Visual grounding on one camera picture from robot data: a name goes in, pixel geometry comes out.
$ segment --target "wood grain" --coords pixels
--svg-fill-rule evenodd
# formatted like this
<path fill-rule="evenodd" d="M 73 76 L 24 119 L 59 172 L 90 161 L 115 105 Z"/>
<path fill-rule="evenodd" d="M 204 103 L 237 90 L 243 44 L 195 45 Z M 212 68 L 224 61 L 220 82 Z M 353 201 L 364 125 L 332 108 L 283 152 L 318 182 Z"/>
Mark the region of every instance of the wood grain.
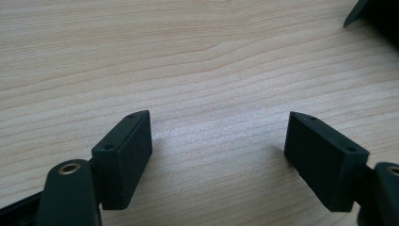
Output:
<path fill-rule="evenodd" d="M 43 188 L 123 116 L 153 155 L 104 225 L 356 225 L 282 154 L 291 110 L 399 162 L 399 55 L 356 1 L 1 1 L 0 206 Z"/>

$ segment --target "bolt hole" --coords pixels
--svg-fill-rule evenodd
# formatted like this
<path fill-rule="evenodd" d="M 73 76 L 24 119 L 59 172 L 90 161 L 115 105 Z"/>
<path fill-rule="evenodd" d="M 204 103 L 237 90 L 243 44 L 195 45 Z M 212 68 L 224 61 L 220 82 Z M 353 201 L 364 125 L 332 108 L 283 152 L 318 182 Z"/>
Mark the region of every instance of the bolt hole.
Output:
<path fill-rule="evenodd" d="M 62 168 L 60 168 L 58 170 L 58 173 L 62 174 L 62 175 L 67 175 L 67 174 L 74 173 L 74 172 L 78 171 L 79 169 L 80 169 L 80 164 L 71 163 L 71 164 L 65 165 Z"/>
<path fill-rule="evenodd" d="M 399 176 L 399 168 L 397 168 L 397 167 L 389 166 L 388 171 L 395 176 Z"/>
<path fill-rule="evenodd" d="M 105 148 L 106 150 L 111 150 L 111 149 L 114 149 L 114 145 L 112 145 L 112 144 L 107 144 L 107 145 L 104 146 L 104 148 Z"/>
<path fill-rule="evenodd" d="M 355 151 L 356 151 L 356 148 L 347 147 L 346 150 L 349 151 L 349 152 L 355 152 Z"/>

